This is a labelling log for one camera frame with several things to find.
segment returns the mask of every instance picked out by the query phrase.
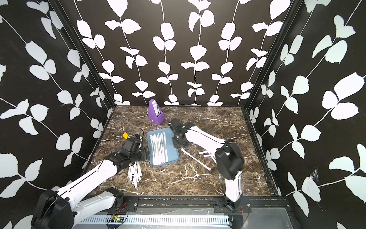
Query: marble floor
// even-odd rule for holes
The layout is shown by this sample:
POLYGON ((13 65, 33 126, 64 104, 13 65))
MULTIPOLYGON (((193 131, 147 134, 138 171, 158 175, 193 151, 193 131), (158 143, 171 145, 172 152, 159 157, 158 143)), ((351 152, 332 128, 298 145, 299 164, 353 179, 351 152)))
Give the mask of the marble floor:
MULTIPOLYGON (((136 127, 142 128, 145 133, 143 145, 147 145, 147 132, 168 127, 167 123, 171 119, 179 118, 182 122, 193 122, 215 137, 225 140, 234 138, 245 161, 241 178, 243 194, 269 195, 262 166, 255 153, 240 107, 161 107, 166 119, 161 125, 149 121, 147 110, 148 107, 130 106, 115 109, 89 170, 123 145, 124 132, 128 133, 136 127)), ((99 185, 90 194, 97 195, 109 187, 115 187, 126 195, 222 195, 225 192, 225 181, 217 171, 213 160, 200 155, 199 152, 204 150, 197 145, 189 145, 184 149, 212 170, 207 170, 179 150, 180 158, 174 164, 154 168, 149 160, 141 162, 142 180, 137 188, 127 179, 128 170, 125 169, 99 185)))

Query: leaf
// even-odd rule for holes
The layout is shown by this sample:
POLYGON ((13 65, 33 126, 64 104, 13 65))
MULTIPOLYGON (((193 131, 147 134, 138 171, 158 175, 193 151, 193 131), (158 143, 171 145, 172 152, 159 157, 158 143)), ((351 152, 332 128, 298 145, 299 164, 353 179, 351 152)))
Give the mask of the leaf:
POLYGON ((102 108, 102 104, 100 102, 100 97, 96 97, 95 102, 97 103, 98 107, 102 108))
POLYGON ((168 77, 169 80, 177 80, 178 79, 178 74, 171 74, 169 77, 168 77))
POLYGON ((272 98, 273 96, 273 91, 271 89, 268 89, 266 94, 268 95, 269 98, 272 98))
POLYGON ((221 65, 221 74, 224 76, 226 73, 231 71, 232 67, 233 67, 232 62, 227 62, 227 63, 221 65))
POLYGON ((101 73, 99 72, 99 76, 102 78, 102 79, 112 79, 112 77, 106 73, 101 73))
POLYGON ((351 190, 351 192, 360 198, 363 203, 366 203, 366 177, 353 175, 350 177, 345 177, 344 179, 346 181, 346 186, 351 190))
POLYGON ((198 19, 200 18, 199 14, 196 12, 191 12, 188 18, 188 26, 189 29, 193 32, 193 28, 194 25, 196 24, 196 22, 198 21, 198 19))
POLYGON ((151 91, 145 91, 145 92, 143 92, 142 95, 144 96, 144 98, 151 98, 153 96, 156 96, 156 94, 154 92, 151 92, 151 91))
POLYGON ((202 70, 209 69, 209 68, 210 68, 210 66, 206 62, 203 62, 203 61, 197 62, 194 65, 195 71, 202 71, 202 70))
POLYGON ((220 84, 227 84, 230 82, 232 82, 232 78, 230 78, 230 77, 224 77, 224 78, 222 78, 222 80, 220 80, 220 84))
POLYGON ((109 6, 120 18, 122 17, 124 11, 127 9, 127 0, 107 0, 109 6))
POLYGON ((45 120, 45 118, 47 116, 47 111, 48 111, 48 108, 41 104, 33 105, 30 108, 30 112, 31 112, 33 118, 39 122, 45 120))
POLYGON ((122 27, 122 24, 116 20, 106 21, 104 24, 111 30, 115 30, 117 27, 122 27))
POLYGON ((70 61, 70 63, 72 63, 76 67, 80 67, 80 56, 77 50, 70 49, 70 51, 67 54, 67 59, 70 61))
POLYGON ((220 40, 219 42, 219 47, 221 50, 227 50, 229 48, 230 42, 227 40, 220 40))
POLYGON ((317 141, 321 132, 312 125, 306 125, 301 132, 301 138, 307 141, 317 141))
POLYGON ((143 56, 137 55, 135 61, 136 61, 137 66, 147 65, 147 61, 143 56))
POLYGON ((333 22, 336 26, 336 37, 338 38, 347 38, 356 33, 352 26, 344 26, 344 20, 339 15, 334 17, 333 22))
POLYGON ((271 125, 269 128, 268 128, 268 132, 269 134, 274 137, 275 134, 276 134, 276 126, 275 125, 271 125))
POLYGON ((122 102, 122 95, 120 95, 120 94, 114 94, 113 95, 113 98, 114 98, 114 100, 116 100, 116 101, 119 101, 119 102, 122 102))
POLYGON ((210 97, 210 102, 212 102, 212 103, 216 103, 217 100, 219 100, 219 96, 218 95, 212 95, 210 97))
POLYGON ((267 118, 267 119, 264 121, 263 126, 268 126, 268 125, 271 125, 271 118, 267 118))
POLYGON ((183 68, 188 69, 190 67, 194 67, 194 63, 192 62, 184 62, 180 64, 183 68))
POLYGON ((265 51, 265 50, 262 50, 262 51, 259 51, 258 49, 256 48, 252 48, 251 49, 251 52, 254 53, 257 57, 261 57, 261 56, 264 56, 266 55, 268 52, 265 51))
POLYGON ((284 44, 283 47, 282 47, 280 60, 283 61, 286 58, 287 54, 288 54, 288 45, 284 44))
POLYGON ((94 36, 94 42, 100 49, 103 49, 105 46, 104 37, 100 34, 94 36))
POLYGON ((242 38, 241 37, 234 37, 234 39, 232 39, 230 41, 230 51, 234 51, 241 43, 242 38))
POLYGON ((295 98, 292 97, 288 98, 285 102, 285 106, 287 107, 287 109, 294 112, 295 114, 298 113, 299 106, 295 98))
POLYGON ((305 150, 304 147, 302 146, 302 144, 298 141, 294 141, 291 144, 292 149, 302 158, 304 159, 305 157, 305 150))
POLYGON ((34 43, 33 41, 27 43, 25 45, 25 49, 27 50, 28 54, 31 57, 33 57, 36 61, 40 62, 41 64, 44 64, 44 62, 47 59, 47 54, 36 43, 34 43))
POLYGON ((27 118, 23 118, 19 121, 19 126, 27 133, 27 134, 31 134, 31 135, 37 135, 38 132, 36 131, 36 129, 33 126, 33 122, 32 122, 32 118, 31 117, 27 117, 27 118))
POLYGON ((336 92, 338 99, 341 100, 361 90, 364 84, 365 80, 361 76, 357 73, 352 73, 341 79, 334 86, 334 91, 336 92))
POLYGON ((256 23, 252 25, 255 32, 261 31, 262 29, 268 29, 268 25, 265 22, 256 23))
POLYGON ((337 222, 337 229, 347 229, 345 226, 337 222))
POLYGON ((289 132, 290 132, 290 134, 292 136, 292 139, 294 141, 296 141, 298 139, 299 134, 298 134, 298 132, 296 130, 295 124, 292 124, 291 125, 289 132))
POLYGON ((170 23, 161 24, 160 31, 161 31, 161 34, 163 35, 165 41, 174 38, 174 31, 173 31, 172 25, 170 23))
POLYGON ((278 32, 280 31, 280 29, 282 27, 282 24, 283 24, 283 22, 274 22, 274 23, 270 24, 268 26, 266 36, 270 37, 270 36, 278 34, 278 32))
POLYGON ((205 10, 201 16, 201 26, 202 27, 209 27, 212 24, 215 24, 215 17, 213 13, 209 10, 205 10))
POLYGON ((285 66, 291 64, 294 61, 294 56, 292 54, 287 54, 285 58, 285 66))
POLYGON ((172 51, 176 42, 174 40, 169 40, 169 41, 166 41, 165 43, 165 48, 168 50, 168 51, 172 51))
POLYGON ((293 95, 302 95, 309 91, 309 80, 302 75, 296 77, 294 87, 292 88, 293 95))
POLYGON ((0 178, 18 174, 18 160, 12 154, 0 154, 0 178))
POLYGON ((319 41, 317 46, 315 47, 313 51, 313 58, 322 50, 326 49, 327 47, 330 47, 332 45, 332 38, 329 35, 326 35, 319 41))
POLYGON ((37 160, 28 166, 25 170, 25 178, 27 181, 34 181, 38 177, 42 161, 43 159, 37 160))
POLYGON ((304 39, 303 36, 301 36, 300 34, 297 35, 292 42, 289 53, 296 54, 301 47, 301 43, 302 43, 303 39, 304 39))
POLYGON ((45 28, 46 32, 54 39, 56 39, 55 34, 53 33, 52 30, 52 22, 50 19, 48 18, 41 18, 41 22, 43 27, 45 28))
POLYGON ((81 39, 89 48, 95 48, 95 42, 93 39, 90 38, 83 38, 81 39))
POLYGON ((338 99, 336 95, 331 91, 325 91, 322 101, 322 106, 325 109, 333 108, 337 105, 338 99))
POLYGON ((92 39, 92 31, 90 30, 90 26, 86 21, 76 21, 79 33, 84 36, 92 39))
POLYGON ((195 61, 198 61, 201 57, 203 57, 206 54, 207 49, 202 45, 195 45, 189 49, 189 52, 191 53, 192 58, 195 61))
POLYGON ((170 102, 174 103, 176 101, 178 101, 178 98, 175 96, 175 94, 171 94, 168 96, 170 102))
POLYGON ((161 82, 163 84, 168 84, 169 80, 165 76, 160 76, 156 81, 161 82))
POLYGON ((167 63, 165 63, 165 62, 161 62, 161 61, 159 61, 158 67, 159 67, 159 69, 160 69, 162 72, 164 72, 166 75, 168 75, 168 74, 169 74, 169 72, 170 72, 170 65, 169 65, 169 64, 167 64, 167 63))
POLYGON ((71 94, 68 91, 64 90, 57 93, 57 98, 63 104, 73 104, 71 94))
POLYGON ((276 171, 277 170, 277 166, 276 166, 276 164, 272 160, 268 161, 267 164, 268 164, 268 168, 270 170, 273 170, 273 171, 276 171))
POLYGON ((250 69, 250 67, 257 62, 257 59, 252 57, 248 60, 247 66, 246 66, 246 70, 248 71, 250 69))
POLYGON ((347 43, 345 40, 338 41, 329 48, 325 54, 325 60, 330 63, 340 63, 347 52, 347 43))
POLYGON ((18 105, 16 106, 16 108, 13 109, 9 109, 7 111, 5 111, 4 113, 2 113, 0 115, 1 119, 6 119, 15 115, 21 115, 21 114, 25 114, 28 110, 29 107, 29 102, 28 100, 24 100, 21 101, 20 103, 18 103, 18 105))
POLYGON ((358 114, 358 107, 353 103, 338 103, 330 115, 336 120, 343 120, 358 114))
POLYGON ((114 70, 114 64, 110 60, 106 60, 102 63, 104 70, 111 74, 114 70))
POLYGON ((122 81, 124 81, 124 78, 122 78, 120 76, 117 76, 117 75, 112 76, 112 82, 113 83, 117 84, 117 83, 122 82, 122 81))
POLYGON ((240 97, 240 96, 242 96, 242 95, 241 95, 241 94, 236 93, 236 94, 231 94, 230 96, 231 96, 231 97, 233 97, 233 98, 236 98, 236 97, 240 97))
POLYGON ((49 72, 51 74, 55 74, 56 73, 55 62, 53 60, 47 60, 45 62, 45 69, 47 72, 49 72))
POLYGON ((203 95, 204 93, 205 93, 205 90, 203 90, 203 88, 196 89, 196 95, 203 95))
POLYGON ((257 68, 260 68, 260 67, 263 67, 263 65, 264 65, 264 63, 266 62, 266 59, 267 59, 267 57, 261 57, 259 60, 258 60, 258 62, 257 62, 257 64, 255 65, 255 67, 257 67, 257 68))
POLYGON ((49 80, 49 74, 47 73, 46 69, 39 65, 32 65, 29 68, 30 73, 32 73, 35 77, 40 80, 49 80))
POLYGON ((64 27, 55 11, 50 11, 49 12, 49 15, 51 17, 51 20, 52 20, 53 25, 57 29, 62 29, 62 27, 64 27))
POLYGON ((276 80, 276 74, 274 70, 271 71, 268 77, 268 87, 272 86, 276 80))
POLYGON ((37 4, 34 1, 28 1, 27 6, 29 8, 39 10, 44 14, 47 14, 47 12, 49 10, 48 2, 45 2, 45 1, 41 1, 39 4, 37 4))
POLYGON ((57 139, 56 142, 56 149, 58 150, 70 149, 70 135, 68 133, 64 133, 63 135, 59 136, 59 139, 57 139))
POLYGON ((123 51, 125 51, 125 52, 128 52, 131 56, 134 56, 134 55, 136 55, 136 54, 138 54, 138 52, 140 51, 140 50, 138 50, 138 49, 135 49, 135 48, 133 48, 133 49, 129 49, 129 48, 127 48, 127 47, 123 47, 123 46, 121 46, 121 47, 119 47, 120 49, 122 49, 123 51))
POLYGON ((72 151, 76 154, 78 154, 80 152, 81 149, 81 143, 83 141, 83 137, 78 137, 77 139, 75 139, 75 141, 72 143, 72 151))
POLYGON ((188 96, 191 97, 195 90, 193 88, 188 89, 188 96))
POLYGON ((148 83, 146 83, 145 81, 143 81, 143 80, 140 80, 140 81, 137 81, 136 83, 135 83, 135 85, 136 85, 136 87, 138 88, 138 89, 140 89, 141 91, 144 91, 147 87, 148 87, 148 83))
POLYGON ((329 164, 329 169, 341 169, 351 173, 355 172, 355 166, 352 159, 346 156, 333 159, 329 164))
POLYGON ((246 92, 247 90, 251 89, 253 87, 253 84, 251 82, 246 82, 240 85, 240 89, 242 92, 246 92))
POLYGON ((126 56, 126 64, 127 66, 132 69, 132 64, 134 63, 134 58, 130 56, 126 56))
POLYGON ((357 151, 360 155, 360 169, 366 171, 366 148, 362 144, 357 144, 357 151))
POLYGON ((125 34, 131 34, 137 30, 140 30, 140 25, 132 19, 125 19, 122 22, 122 29, 125 34))
POLYGON ((280 14, 285 12, 287 8, 290 6, 290 0, 273 0, 269 6, 269 13, 271 16, 271 20, 278 17, 280 14))
POLYGON ((288 94, 287 88, 285 86, 281 86, 281 95, 285 96, 286 98, 289 98, 290 95, 288 94))
POLYGON ((295 192, 294 199, 296 203, 300 206, 304 214, 306 216, 309 216, 309 205, 307 203, 305 196, 301 192, 295 192))
POLYGON ((1 198, 10 198, 16 195, 19 188, 26 182, 25 178, 20 178, 18 180, 13 181, 10 185, 8 185, 1 193, 1 198))

